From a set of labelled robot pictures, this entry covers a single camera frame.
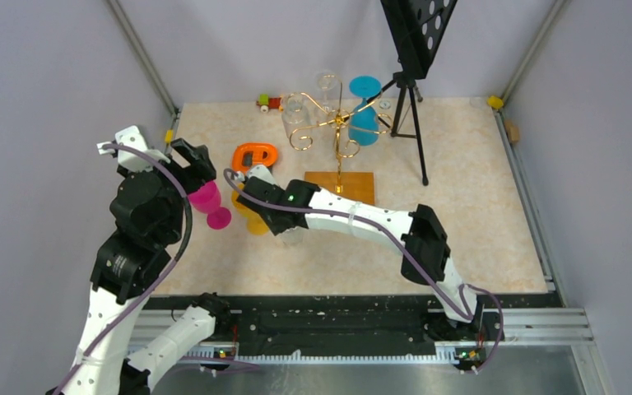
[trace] table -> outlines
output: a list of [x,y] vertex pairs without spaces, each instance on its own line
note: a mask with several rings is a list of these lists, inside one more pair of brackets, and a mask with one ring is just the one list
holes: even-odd
[[[352,109],[357,100],[345,100]],[[393,109],[388,112],[393,116]],[[383,135],[373,146],[345,160],[344,171],[374,172],[377,206],[434,208],[448,233],[460,275],[468,283],[499,293],[545,293],[546,283],[532,242],[494,115],[468,98],[428,98],[418,104],[430,185],[421,184],[416,142]],[[193,236],[175,270],[156,295],[217,292],[220,295],[398,295],[427,294],[428,286],[405,280],[401,257],[384,246],[321,230],[305,231],[297,245],[271,234],[255,236],[230,203],[221,171],[235,148],[269,142],[280,159],[279,184],[302,179],[306,170],[335,171],[331,132],[314,133],[308,151],[287,141],[280,113],[261,114],[254,102],[186,104],[177,137],[206,144],[217,168],[223,206],[234,219],[211,230],[194,213]],[[401,133],[412,133],[408,114]]]

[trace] wall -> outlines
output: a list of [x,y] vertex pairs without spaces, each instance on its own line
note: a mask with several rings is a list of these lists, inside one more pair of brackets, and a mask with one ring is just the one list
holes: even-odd
[[632,393],[632,2],[571,2],[509,115],[565,291]]
[[103,1],[0,1],[0,394],[67,372],[120,181],[95,144],[170,116]]
[[[382,83],[400,70],[377,0],[121,3],[179,104],[314,91],[324,68]],[[459,1],[422,94],[499,95],[551,3]]]

